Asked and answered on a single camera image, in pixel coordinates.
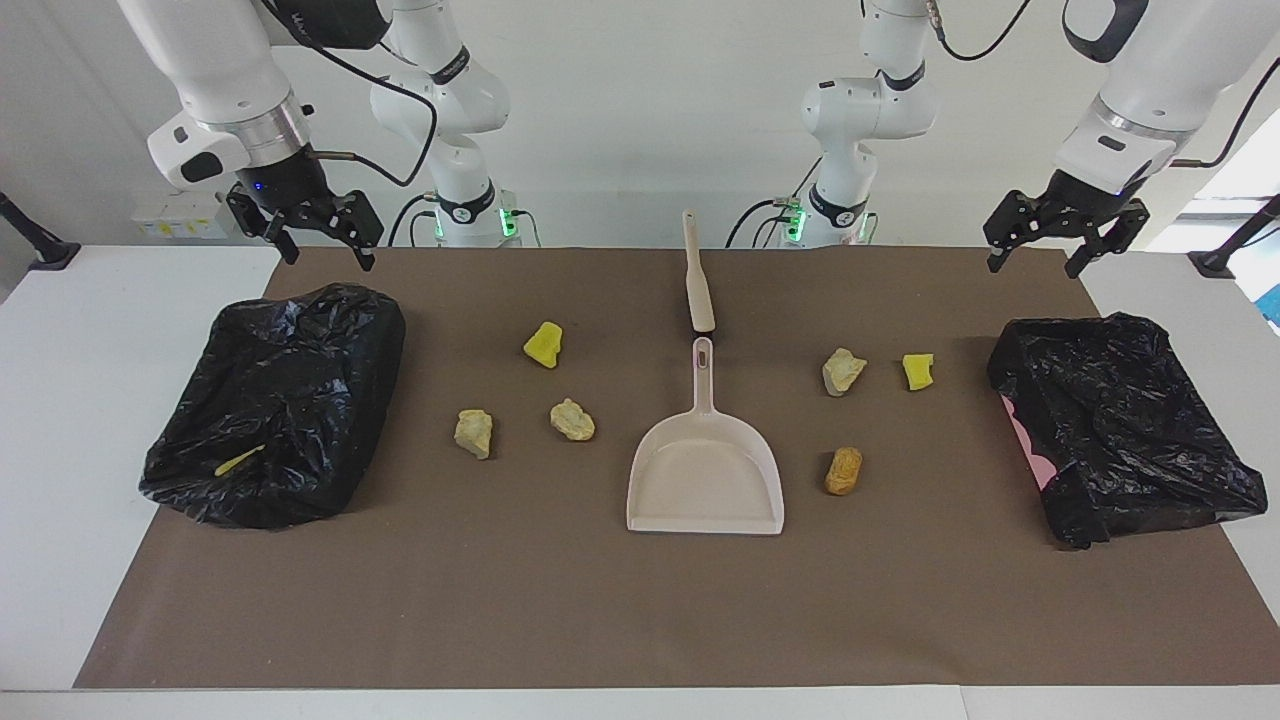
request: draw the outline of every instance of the black cable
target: black cable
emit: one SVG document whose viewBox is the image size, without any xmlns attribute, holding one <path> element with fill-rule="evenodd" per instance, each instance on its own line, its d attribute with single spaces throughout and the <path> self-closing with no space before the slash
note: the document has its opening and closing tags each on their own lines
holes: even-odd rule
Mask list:
<svg viewBox="0 0 1280 720">
<path fill-rule="evenodd" d="M 813 177 L 814 170 L 817 170 L 818 165 L 820 165 L 820 164 L 822 164 L 822 155 L 818 155 L 818 159 L 813 161 L 813 165 L 809 165 L 809 172 L 804 174 L 804 179 L 800 181 L 800 184 L 796 186 L 795 192 L 791 193 L 792 197 L 799 197 L 800 196 L 800 191 L 804 190 L 805 183 L 809 182 L 809 178 Z M 782 211 L 778 213 L 778 217 L 774 218 L 774 219 L 776 220 L 782 220 L 782 219 L 786 218 L 786 214 L 787 214 L 787 209 L 783 208 Z M 776 231 L 776 229 L 778 229 L 778 225 L 773 225 L 772 228 L 769 228 L 769 236 L 764 238 L 764 247 L 768 247 L 769 243 L 773 242 L 773 231 Z"/>
<path fill-rule="evenodd" d="M 419 202 L 433 202 L 430 196 L 415 195 L 408 199 L 408 202 L 401 208 L 399 214 L 396 215 L 396 222 L 392 223 L 392 232 L 387 233 L 387 247 L 393 247 L 396 245 L 396 233 L 399 231 L 399 224 L 404 222 L 404 215 L 408 215 L 410 209 Z"/>
<path fill-rule="evenodd" d="M 760 233 L 764 232 L 764 225 L 768 225 L 769 223 L 786 223 L 786 222 L 787 222 L 786 218 L 764 218 L 764 222 L 760 223 L 760 227 L 755 228 L 755 237 L 751 238 L 751 247 L 755 247 L 760 242 Z"/>
<path fill-rule="evenodd" d="M 419 218 L 434 218 L 434 217 L 435 217 L 435 210 L 422 210 L 421 213 L 417 213 L 416 215 L 413 215 L 412 218 L 410 218 L 410 220 L 408 220 L 408 246 L 410 247 L 417 247 L 417 240 L 413 237 L 413 224 L 417 223 L 417 219 Z"/>
<path fill-rule="evenodd" d="M 342 69 L 344 69 L 344 70 L 347 70 L 347 72 L 349 72 L 349 73 L 352 73 L 352 74 L 355 74 L 355 76 L 357 76 L 360 78 L 364 78 L 364 79 L 366 79 L 366 81 L 369 81 L 369 82 L 371 82 L 371 83 L 374 83 L 374 85 L 376 85 L 379 87 L 387 88 L 387 90 L 389 90 L 392 92 L 398 92 L 399 95 L 403 95 L 404 97 L 410 97 L 412 100 L 416 100 L 417 102 L 421 102 L 422 105 L 426 105 L 426 109 L 431 111 L 431 128 L 426 133 L 426 141 L 422 143 L 422 151 L 417 155 L 417 161 L 413 164 L 413 169 L 410 170 L 407 178 L 399 179 L 396 176 L 393 176 L 389 170 L 387 170 L 385 168 L 383 168 L 381 165 L 374 163 L 372 160 L 369 160 L 367 158 L 362 158 L 360 155 L 356 155 L 355 152 L 340 154 L 340 155 L 343 155 L 340 158 L 335 158 L 335 156 L 323 158 L 323 159 L 326 159 L 326 160 L 352 160 L 352 161 L 360 163 L 361 165 L 365 165 L 365 167 L 369 167 L 369 168 L 372 168 L 372 169 L 378 170 L 379 174 L 381 174 L 384 178 L 387 178 L 388 181 L 390 181 L 392 183 L 394 183 L 398 187 L 408 187 L 410 184 L 412 184 L 413 179 L 417 178 L 419 172 L 422 170 L 422 165 L 426 163 L 426 154 L 428 154 L 428 151 L 431 150 L 431 142 L 435 140 L 435 128 L 439 124 L 439 119 L 440 119 L 440 115 L 439 115 L 439 113 L 435 109 L 435 104 L 431 102 L 430 100 L 428 100 L 426 97 L 422 97 L 421 95 L 417 95 L 416 92 L 410 92 L 408 90 L 404 90 L 403 87 L 398 87 L 398 86 L 394 86 L 394 85 L 389 83 L 384 78 L 374 77 L 370 73 L 367 73 L 367 72 L 357 68 L 356 65 L 352 65 L 351 63 L 343 60 L 342 58 L 334 55 L 333 53 L 330 53 L 328 50 L 325 50 L 324 47 L 321 47 L 320 45 L 317 45 L 316 42 L 314 42 L 310 37 L 307 37 L 306 35 L 303 35 L 301 29 L 298 29 L 297 27 L 293 26 L 293 23 L 285 20 L 284 15 L 280 14 L 280 10 L 276 9 L 276 6 L 274 4 L 269 3 L 268 0 L 259 0 L 259 3 L 261 3 L 262 6 L 266 8 L 266 12 L 270 13 L 273 18 L 275 18 L 282 26 L 284 26 L 284 29 L 287 29 L 289 32 L 289 35 L 293 36 L 293 40 L 298 41 L 298 45 L 302 45 L 303 47 L 308 47 L 308 49 L 314 50 L 321 58 L 329 60 L 330 63 L 338 65 L 339 68 L 342 68 Z M 323 152 L 317 152 L 316 155 L 320 156 L 320 155 L 324 155 L 324 154 Z"/>
<path fill-rule="evenodd" d="M 742 227 L 742 223 L 745 223 L 748 218 L 750 218 L 756 210 L 760 210 L 763 208 L 768 208 L 769 205 L 773 205 L 773 200 L 762 200 L 762 201 L 756 202 L 755 205 L 751 205 L 750 208 L 748 208 L 746 211 L 742 213 L 742 217 L 739 218 L 736 223 L 733 223 L 733 229 L 730 231 L 728 240 L 724 241 L 724 247 L 732 247 L 733 246 L 733 236 L 737 234 L 737 231 Z"/>
<path fill-rule="evenodd" d="M 1280 225 L 1271 228 L 1270 231 L 1260 234 L 1258 237 L 1251 240 L 1249 242 L 1245 242 L 1244 245 L 1240 246 L 1240 250 L 1244 250 L 1245 247 L 1253 247 L 1254 245 L 1262 242 L 1263 240 L 1274 236 L 1276 231 L 1280 231 Z"/>
<path fill-rule="evenodd" d="M 515 218 L 529 217 L 529 222 L 534 225 L 534 243 L 538 245 L 538 247 L 541 247 L 543 236 L 538 234 L 538 218 L 535 218 L 529 210 L 512 210 L 511 214 Z"/>
<path fill-rule="evenodd" d="M 1179 158 L 1178 160 L 1170 163 L 1170 167 L 1203 169 L 1203 168 L 1216 168 L 1221 165 L 1222 160 L 1226 160 L 1226 154 L 1231 151 L 1231 146 L 1235 145 L 1235 140 L 1240 136 L 1240 128 L 1244 127 L 1245 118 L 1248 118 L 1249 111 L 1253 110 L 1253 102 L 1257 101 L 1258 95 L 1262 94 L 1262 88 L 1266 87 L 1267 81 L 1270 81 L 1271 76 L 1275 74 L 1277 67 L 1280 67 L 1280 58 L 1276 58 L 1275 60 L 1271 61 L 1271 67 L 1267 68 L 1267 72 L 1262 73 L 1262 79 L 1260 79 L 1258 85 L 1253 87 L 1253 92 L 1249 94 L 1249 100 L 1244 104 L 1244 108 L 1240 110 L 1240 115 L 1235 118 L 1235 127 L 1231 128 L 1231 135 L 1226 138 L 1226 145 L 1222 146 L 1222 151 L 1217 154 L 1217 158 L 1213 158 L 1208 163 L 1203 160 L 1188 160 L 1184 158 Z"/>
<path fill-rule="evenodd" d="M 381 40 L 378 41 L 378 46 L 381 47 L 383 50 L 385 50 L 388 55 L 390 55 L 392 58 L 396 58 L 401 63 L 404 63 L 406 65 L 413 65 L 415 68 L 417 67 L 417 63 L 415 63 L 415 61 L 410 60 L 408 58 L 401 55 L 399 53 L 392 50 L 392 46 L 387 45 Z"/>
<path fill-rule="evenodd" d="M 960 53 L 956 53 L 955 49 L 951 47 L 951 44 L 947 42 L 947 33 L 946 33 L 946 31 L 942 29 L 942 15 L 941 15 L 941 13 L 938 14 L 938 27 L 934 29 L 934 33 L 938 36 L 938 42 L 942 44 L 942 49 L 947 51 L 947 55 L 951 55 L 952 58 L 955 58 L 956 60 L 960 60 L 961 63 L 972 63 L 974 60 L 980 60 L 980 59 L 986 58 L 987 55 L 991 55 L 992 53 L 995 53 L 996 47 L 1000 47 L 1000 44 L 1002 44 L 1005 41 L 1005 38 L 1009 37 L 1010 32 L 1012 32 L 1014 26 L 1018 24 L 1018 20 L 1023 19 L 1023 13 L 1027 12 L 1027 6 L 1030 5 L 1030 4 L 1032 4 L 1032 0 L 1023 0 L 1023 4 L 1019 5 L 1018 12 L 1014 13 L 1014 18 L 1011 20 L 1009 20 L 1007 26 L 1005 26 L 1005 32 L 1001 32 L 1000 37 L 997 37 L 996 41 L 992 42 L 989 47 L 987 47 L 982 53 L 978 53 L 977 55 L 963 55 Z"/>
</svg>

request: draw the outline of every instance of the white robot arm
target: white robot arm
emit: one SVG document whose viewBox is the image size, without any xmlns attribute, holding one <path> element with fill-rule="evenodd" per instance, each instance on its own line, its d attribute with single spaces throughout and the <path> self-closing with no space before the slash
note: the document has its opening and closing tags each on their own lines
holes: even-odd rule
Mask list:
<svg viewBox="0 0 1280 720">
<path fill-rule="evenodd" d="M 876 178 L 876 155 L 863 141 L 916 137 L 933 127 L 940 100 L 924 77 L 928 35 L 925 0 L 868 0 L 860 45 L 879 72 L 824 81 L 805 95 L 804 122 L 822 145 L 822 165 L 804 196 L 799 238 L 783 247 L 847 242 Z"/>
<path fill-rule="evenodd" d="M 271 59 L 259 3 L 119 5 L 182 101 L 182 111 L 147 138 L 165 178 L 188 187 L 233 172 L 239 183 L 228 202 L 246 234 L 265 238 L 293 263 L 298 249 L 285 228 L 320 231 L 351 246 L 370 269 L 383 225 L 362 192 L 329 190 L 312 156 L 306 108 Z M 332 0 L 323 14 L 308 13 L 305 0 L 278 0 L 276 8 L 329 47 L 372 47 L 387 32 L 374 0 Z"/>
<path fill-rule="evenodd" d="M 1009 192 L 983 225 L 992 272 L 1015 247 L 1042 237 L 1083 237 L 1066 264 L 1070 277 L 1128 250 L 1148 218 L 1134 193 L 1169 167 L 1266 49 L 1280 28 L 1280 3 L 1068 0 L 1062 28 L 1110 74 L 1055 155 L 1044 192 Z"/>
<path fill-rule="evenodd" d="M 511 114 L 506 86 L 471 58 L 447 0 L 396 0 L 387 40 L 419 68 L 393 73 L 388 82 L 426 97 L 439 113 L 426 165 L 440 205 L 442 240 L 451 246 L 516 245 L 502 188 L 489 177 L 480 149 L 465 137 L 506 124 Z M 374 86 L 370 101 L 387 129 L 416 146 L 430 137 L 431 118 L 421 104 L 380 86 Z"/>
</svg>

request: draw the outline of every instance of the plastic bag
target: plastic bag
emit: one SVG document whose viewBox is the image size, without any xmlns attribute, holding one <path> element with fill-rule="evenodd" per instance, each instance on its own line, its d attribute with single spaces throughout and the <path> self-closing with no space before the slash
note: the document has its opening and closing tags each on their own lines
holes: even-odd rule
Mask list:
<svg viewBox="0 0 1280 720">
<path fill-rule="evenodd" d="M 1053 465 L 1041 501 L 1073 547 L 1267 509 L 1262 477 L 1222 436 L 1169 333 L 1146 318 L 1014 320 L 987 374 Z"/>
<path fill-rule="evenodd" d="M 396 301 L 357 284 L 224 307 L 138 489 L 234 528 L 340 512 L 378 447 L 403 342 Z"/>
</svg>

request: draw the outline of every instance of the rock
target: rock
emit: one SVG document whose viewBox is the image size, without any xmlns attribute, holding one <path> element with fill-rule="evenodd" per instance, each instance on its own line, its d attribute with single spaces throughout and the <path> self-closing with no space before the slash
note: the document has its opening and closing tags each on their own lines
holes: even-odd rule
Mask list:
<svg viewBox="0 0 1280 720">
<path fill-rule="evenodd" d="M 849 392 L 849 387 L 854 384 L 865 366 L 867 360 L 854 357 L 852 352 L 837 347 L 822 365 L 822 384 L 827 386 L 827 395 L 841 397 Z"/>
<path fill-rule="evenodd" d="M 841 447 L 836 451 L 836 457 L 827 470 L 827 492 L 831 495 L 849 495 L 858 484 L 858 471 L 863 468 L 863 454 L 856 447 Z"/>
<path fill-rule="evenodd" d="M 556 407 L 552 407 L 552 427 L 559 430 L 568 439 L 582 442 L 595 436 L 595 420 L 582 410 L 582 406 L 570 398 L 564 398 Z"/>
<path fill-rule="evenodd" d="M 453 430 L 453 442 L 480 460 L 489 457 L 489 442 L 493 439 L 493 416 L 484 410 L 463 410 L 458 413 L 458 427 Z"/>
</svg>

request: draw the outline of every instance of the brown table mat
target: brown table mat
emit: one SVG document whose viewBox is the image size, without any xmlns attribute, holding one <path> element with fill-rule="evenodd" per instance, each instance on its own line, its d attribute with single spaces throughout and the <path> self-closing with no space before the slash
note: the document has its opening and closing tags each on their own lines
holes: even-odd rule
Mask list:
<svg viewBox="0 0 1280 720">
<path fill-rule="evenodd" d="M 995 277 L 983 255 L 704 254 L 717 404 L 769 441 L 786 498 L 782 536 L 741 538 L 625 525 L 636 445 L 690 406 L 678 251 L 384 250 L 362 274 L 305 249 L 269 297 L 355 281 L 408 320 L 364 484 L 284 532 L 160 510 L 76 687 L 1280 683 L 1280 629 L 1220 528 L 1053 546 L 984 366 L 1010 318 L 1096 310 L 1061 252 Z M 520 354 L 547 319 L 553 372 Z M 836 346 L 870 360 L 838 400 Z M 937 354 L 933 387 L 905 389 L 906 352 Z M 564 397 L 590 443 L 548 425 Z M 485 462 L 452 443 L 477 406 Z M 842 445 L 867 460 L 829 497 Z"/>
</svg>

